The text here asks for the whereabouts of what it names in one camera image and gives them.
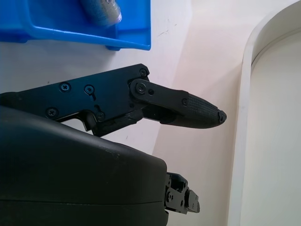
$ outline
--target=textured grip pad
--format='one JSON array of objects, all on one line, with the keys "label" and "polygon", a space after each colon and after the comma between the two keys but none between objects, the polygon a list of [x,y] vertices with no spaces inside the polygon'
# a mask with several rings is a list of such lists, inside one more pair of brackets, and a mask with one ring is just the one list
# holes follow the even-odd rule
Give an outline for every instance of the textured grip pad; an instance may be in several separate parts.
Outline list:
[{"label": "textured grip pad", "polygon": [[207,129],[223,124],[227,115],[208,101],[189,94],[187,100],[183,100],[185,106],[184,115],[177,115],[174,126],[183,126],[197,129]]}]

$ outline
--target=black screw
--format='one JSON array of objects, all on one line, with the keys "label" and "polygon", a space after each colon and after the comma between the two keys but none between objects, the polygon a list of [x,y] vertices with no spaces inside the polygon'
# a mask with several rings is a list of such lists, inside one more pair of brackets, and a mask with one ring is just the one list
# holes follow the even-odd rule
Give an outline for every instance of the black screw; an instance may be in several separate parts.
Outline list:
[{"label": "black screw", "polygon": [[152,96],[154,95],[155,91],[153,89],[149,89],[149,94]]},{"label": "black screw", "polygon": [[63,82],[60,84],[60,90],[63,91],[63,92],[67,92],[70,90],[70,85],[66,82]]},{"label": "black screw", "polygon": [[166,201],[167,201],[167,202],[170,202],[172,199],[173,199],[172,193],[171,193],[171,192],[168,192],[168,193],[167,193],[167,197],[166,197]]},{"label": "black screw", "polygon": [[144,83],[137,83],[136,85],[136,91],[140,94],[144,94],[146,90],[146,86],[144,85]]},{"label": "black screw", "polygon": [[182,105],[187,106],[187,99],[182,100]]},{"label": "black screw", "polygon": [[103,121],[105,119],[104,113],[98,112],[96,114],[96,118],[97,118],[98,121]]},{"label": "black screw", "polygon": [[58,111],[57,111],[57,109],[55,109],[55,108],[53,108],[53,107],[48,108],[48,109],[46,110],[46,116],[47,116],[48,118],[54,118],[54,117],[56,117],[57,115],[58,115]]},{"label": "black screw", "polygon": [[86,92],[87,94],[92,94],[92,93],[94,93],[94,87],[91,86],[91,85],[87,85],[87,86],[85,87],[85,92]]},{"label": "black screw", "polygon": [[140,75],[141,75],[142,77],[146,76],[146,75],[147,75],[146,70],[145,70],[145,69],[141,69],[141,70],[140,70]]}]

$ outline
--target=blue tray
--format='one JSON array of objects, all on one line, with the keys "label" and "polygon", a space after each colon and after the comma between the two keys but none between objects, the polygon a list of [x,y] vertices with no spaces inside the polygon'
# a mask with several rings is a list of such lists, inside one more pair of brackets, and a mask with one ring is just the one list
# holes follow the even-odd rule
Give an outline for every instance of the blue tray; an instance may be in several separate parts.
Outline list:
[{"label": "blue tray", "polygon": [[121,48],[151,48],[151,0],[118,0],[122,21],[93,25],[79,0],[0,0],[0,41],[54,39]]}]

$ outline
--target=white tray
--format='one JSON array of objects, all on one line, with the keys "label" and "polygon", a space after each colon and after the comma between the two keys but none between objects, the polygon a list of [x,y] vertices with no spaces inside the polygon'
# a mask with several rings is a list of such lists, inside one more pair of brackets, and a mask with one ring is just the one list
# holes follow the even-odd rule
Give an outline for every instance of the white tray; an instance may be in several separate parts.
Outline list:
[{"label": "white tray", "polygon": [[228,226],[300,225],[301,1],[266,17],[244,52]]}]

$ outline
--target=white surface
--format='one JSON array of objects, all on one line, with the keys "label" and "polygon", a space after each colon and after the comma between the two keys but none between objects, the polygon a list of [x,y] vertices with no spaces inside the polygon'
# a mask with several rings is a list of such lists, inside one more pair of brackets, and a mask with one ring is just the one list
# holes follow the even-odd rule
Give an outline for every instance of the white surface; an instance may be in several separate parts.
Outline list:
[{"label": "white surface", "polygon": [[[171,226],[227,225],[241,62],[254,27],[292,0],[194,0],[193,17],[173,88],[184,89],[224,110],[228,119],[206,130],[161,126],[154,155],[180,173],[199,196],[201,212],[170,213]],[[238,197],[242,191],[234,194]],[[238,226],[237,213],[229,219]]]},{"label": "white surface", "polygon": [[[150,80],[170,87],[191,19],[189,0],[152,0],[152,48],[108,51],[100,45],[53,40],[0,43],[0,92],[22,91],[134,64]],[[83,129],[78,123],[69,125]],[[142,120],[105,138],[151,154],[160,124]]]},{"label": "white surface", "polygon": [[269,48],[251,76],[242,226],[301,223],[301,33]]},{"label": "white surface", "polygon": [[235,154],[228,215],[229,226],[240,225],[252,62],[255,65],[260,56],[273,44],[300,30],[301,2],[291,5],[294,2],[296,1],[282,2],[282,5],[275,12],[270,13],[256,26],[246,44],[239,89]]}]

